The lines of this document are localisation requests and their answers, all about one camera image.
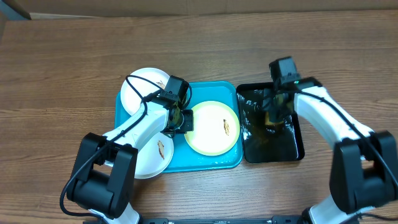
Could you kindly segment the white plate upper left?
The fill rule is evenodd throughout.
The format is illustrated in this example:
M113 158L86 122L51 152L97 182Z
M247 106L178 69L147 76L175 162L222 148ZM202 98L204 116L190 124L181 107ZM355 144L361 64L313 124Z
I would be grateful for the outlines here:
M164 89L169 78L170 76L164 71L149 67L140 68L132 72L128 80L142 96L147 96L149 93L153 93L159 89L155 85L147 82L147 80ZM120 98L124 110L129 115L133 115L139 110L141 99L127 81L124 81L122 84Z

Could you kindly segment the black water tray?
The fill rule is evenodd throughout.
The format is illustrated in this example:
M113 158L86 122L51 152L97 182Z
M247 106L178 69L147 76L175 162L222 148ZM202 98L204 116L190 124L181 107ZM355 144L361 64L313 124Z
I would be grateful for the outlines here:
M249 163L299 161L305 156L296 114L277 124L267 121L262 102L264 92L272 90L271 82L242 84L236 88L243 154Z

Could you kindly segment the yellow sponge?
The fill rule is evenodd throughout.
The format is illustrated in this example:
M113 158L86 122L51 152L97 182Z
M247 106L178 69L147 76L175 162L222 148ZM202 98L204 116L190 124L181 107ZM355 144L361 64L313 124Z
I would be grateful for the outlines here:
M265 120L264 124L266 126L277 126L284 122L284 118L280 117L280 109L278 108L269 108L265 112Z

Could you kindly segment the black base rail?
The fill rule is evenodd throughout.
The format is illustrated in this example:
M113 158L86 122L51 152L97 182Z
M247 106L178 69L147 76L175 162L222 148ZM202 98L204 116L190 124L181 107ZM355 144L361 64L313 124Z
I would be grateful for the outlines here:
M142 218L139 217L137 224L309 224L300 215L294 216L273 216L272 218L255 218L255 219L184 219L184 220L168 220L167 218Z

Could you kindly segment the brown food smear on yellow plate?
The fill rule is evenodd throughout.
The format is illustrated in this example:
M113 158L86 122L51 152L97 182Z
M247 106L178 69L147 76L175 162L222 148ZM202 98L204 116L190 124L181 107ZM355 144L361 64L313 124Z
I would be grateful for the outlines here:
M228 124L228 121L226 119L223 120L223 128L224 128L225 134L227 136L229 136L229 134L230 134L229 124Z

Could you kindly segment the teal plastic tray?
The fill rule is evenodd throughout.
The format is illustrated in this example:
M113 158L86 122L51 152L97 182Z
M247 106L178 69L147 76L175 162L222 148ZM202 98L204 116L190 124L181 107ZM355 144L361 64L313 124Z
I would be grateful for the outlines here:
M189 108L204 101L219 101L229 106L238 116L236 90L226 81L195 82L191 84L192 99ZM174 154L163 173L188 172L236 167L243 158L241 137L228 152L219 156L205 156L194 151L186 142L184 134L171 138L174 142Z

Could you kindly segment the white plate lower left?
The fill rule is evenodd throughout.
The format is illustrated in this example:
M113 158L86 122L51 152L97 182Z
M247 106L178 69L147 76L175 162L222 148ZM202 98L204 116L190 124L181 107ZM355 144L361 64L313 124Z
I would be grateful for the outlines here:
M159 154L157 142L164 145L163 160ZM135 179L149 179L163 172L170 164L174 154L174 142L162 133L157 133L139 151L136 162Z

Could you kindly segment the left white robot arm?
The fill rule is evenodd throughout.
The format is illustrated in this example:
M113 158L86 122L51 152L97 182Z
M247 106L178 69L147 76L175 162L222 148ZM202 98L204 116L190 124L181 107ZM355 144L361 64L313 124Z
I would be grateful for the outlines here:
M186 100L144 100L139 112L116 129L104 135L88 133L60 195L62 212L77 216L65 208L68 199L97 223L140 223L130 202L138 153L156 134L191 131L193 113L187 105Z

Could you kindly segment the white plate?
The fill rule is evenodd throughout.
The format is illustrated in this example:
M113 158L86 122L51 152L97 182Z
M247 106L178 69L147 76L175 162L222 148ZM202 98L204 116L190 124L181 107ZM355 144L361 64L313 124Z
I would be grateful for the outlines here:
M169 78L170 76L164 71L149 67L140 68L132 72L128 80L142 96L147 96L149 93L153 93L159 89L155 85L147 82L147 80L164 89ZM124 110L129 115L133 115L139 110L141 99L127 81L124 81L122 84L120 98Z
M164 145L163 160L159 154L157 142ZM174 142L162 133L157 133L139 151L136 162L135 179L149 179L163 172L170 164L174 154Z

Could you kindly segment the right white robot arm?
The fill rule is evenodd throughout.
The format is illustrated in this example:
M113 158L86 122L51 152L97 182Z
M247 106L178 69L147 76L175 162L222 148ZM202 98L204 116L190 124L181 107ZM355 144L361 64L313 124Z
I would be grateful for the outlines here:
M307 208L299 223L356 223L370 210L397 200L397 142L350 116L313 77L274 78L264 109L276 123L297 114L333 150L330 196Z

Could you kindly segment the brown food smear lower plate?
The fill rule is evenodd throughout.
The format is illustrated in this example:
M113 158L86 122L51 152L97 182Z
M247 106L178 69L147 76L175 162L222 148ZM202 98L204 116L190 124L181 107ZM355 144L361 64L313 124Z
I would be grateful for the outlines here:
M161 158L164 160L165 159L165 156L164 156L164 145L163 145L162 141L158 141L157 145L158 145L159 154L160 154Z

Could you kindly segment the yellow-rimmed plate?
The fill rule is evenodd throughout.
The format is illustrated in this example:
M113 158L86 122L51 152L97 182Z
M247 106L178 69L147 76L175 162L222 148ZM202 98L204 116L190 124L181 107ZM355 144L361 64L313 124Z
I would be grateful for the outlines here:
M240 125L236 113L219 101L204 101L193 108L193 131L185 134L188 145L205 156L219 156L228 152L238 141ZM227 136L223 120L229 124Z

